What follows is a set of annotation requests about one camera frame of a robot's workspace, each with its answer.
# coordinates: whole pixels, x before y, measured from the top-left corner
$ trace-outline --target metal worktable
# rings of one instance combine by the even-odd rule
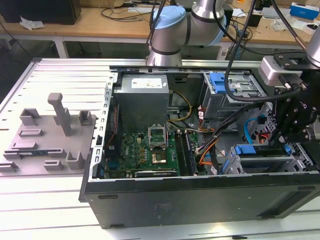
[[[32,62],[0,105],[0,153],[19,128],[23,108],[37,108],[40,115],[54,115],[54,109],[47,103],[48,94],[60,92],[70,114],[90,109],[99,117],[109,65],[143,64],[141,60],[115,59]],[[223,67],[227,62],[184,61],[183,64]],[[244,67],[258,64],[235,63]],[[103,230],[89,204],[78,201],[81,182],[80,175],[0,178],[0,239],[177,240],[232,239],[234,235],[272,240],[320,238],[320,197],[284,219]]]

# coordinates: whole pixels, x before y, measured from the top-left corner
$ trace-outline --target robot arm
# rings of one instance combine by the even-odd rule
[[[223,2],[216,1],[216,15],[225,26]],[[220,41],[222,36],[223,32],[214,19],[213,0],[199,0],[191,12],[180,6],[165,6],[150,41],[147,65],[181,66],[181,46],[209,46]]]
[[[276,130],[269,145],[303,143],[316,139],[320,110],[320,29],[314,33],[306,53],[265,56],[259,69],[264,82],[282,94],[301,88],[301,93],[275,101],[272,115]]]

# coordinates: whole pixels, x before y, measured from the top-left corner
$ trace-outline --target wooden desk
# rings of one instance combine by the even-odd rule
[[[112,17],[128,17],[137,12],[113,14]],[[120,22],[108,19],[100,14],[97,7],[83,7],[81,15],[74,25],[45,23],[45,28],[23,28],[19,23],[3,23],[16,39],[54,41],[61,58],[68,58],[65,42],[101,42],[101,43],[145,43],[149,34],[149,23],[141,21]],[[0,39],[11,37],[0,27]]]
[[[245,2],[238,2],[236,0],[233,1],[233,5],[236,8],[242,9],[244,12],[247,12],[250,8],[251,1],[246,0]],[[240,23],[245,23],[247,17],[233,17],[233,19],[237,20]],[[271,24],[274,20],[273,19],[264,19],[263,17],[260,20],[258,27],[249,27],[252,32],[253,36],[249,43],[256,43],[256,44],[281,44],[281,45],[298,45],[295,39],[292,37],[291,33],[288,30],[285,31],[274,31],[271,27]],[[302,30],[294,29],[294,31],[302,37],[302,39],[308,43],[311,39],[311,36],[304,33]],[[234,29],[230,27],[230,32],[235,33]]]
[[[251,1],[246,0],[244,3],[233,2],[237,8],[248,11]],[[123,12],[114,14],[113,17],[127,17],[136,15],[135,12]],[[237,21],[244,23],[245,17],[237,18]],[[288,30],[274,31],[271,27],[273,20],[261,19],[258,27],[250,27],[253,32],[252,39],[247,43],[248,47],[253,48],[280,48],[280,49],[299,49]],[[135,22],[119,22],[101,16],[96,7],[83,7],[82,13],[74,25],[45,24],[45,28],[34,29],[32,31],[23,28],[19,23],[4,23],[6,29],[14,35],[16,39],[27,40],[47,40],[54,41],[61,58],[68,58],[68,52],[65,42],[109,42],[109,43],[145,43],[149,34],[149,23],[145,20]],[[235,30],[230,27],[230,33],[235,36]],[[311,37],[303,34],[296,29],[296,32],[306,42]],[[3,29],[0,29],[0,39],[10,39]],[[221,46],[219,51],[219,60],[224,60],[232,42],[224,37],[218,44]]]

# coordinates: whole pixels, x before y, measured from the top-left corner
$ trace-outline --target desk surface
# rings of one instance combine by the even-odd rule
[[[243,9],[245,12],[249,9],[251,1],[245,2],[234,1],[233,5],[237,8]],[[134,12],[123,12],[121,14],[113,15],[114,17],[127,17],[136,15]],[[237,21],[244,23],[245,17],[237,18]],[[250,43],[257,44],[286,44],[296,45],[296,42],[288,30],[274,31],[271,27],[273,20],[261,19],[258,27],[250,27],[253,32],[253,37]],[[4,26],[12,34],[16,35],[46,35],[46,36],[81,36],[81,37],[109,37],[109,38],[143,38],[146,39],[149,34],[149,23],[145,20],[135,22],[119,22],[107,19],[101,16],[100,11],[96,7],[84,7],[80,18],[74,25],[61,24],[45,24],[45,28],[34,29],[32,31],[24,29],[19,23],[5,23]],[[230,33],[235,36],[235,30],[230,27]],[[303,33],[301,30],[295,31],[306,42],[309,42],[311,37]],[[226,37],[223,42],[230,42]]]

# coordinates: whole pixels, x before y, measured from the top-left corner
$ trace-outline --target computer tower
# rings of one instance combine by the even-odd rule
[[[31,21],[73,25],[80,13],[79,0],[0,0],[0,14],[7,23],[18,23],[21,16]]]

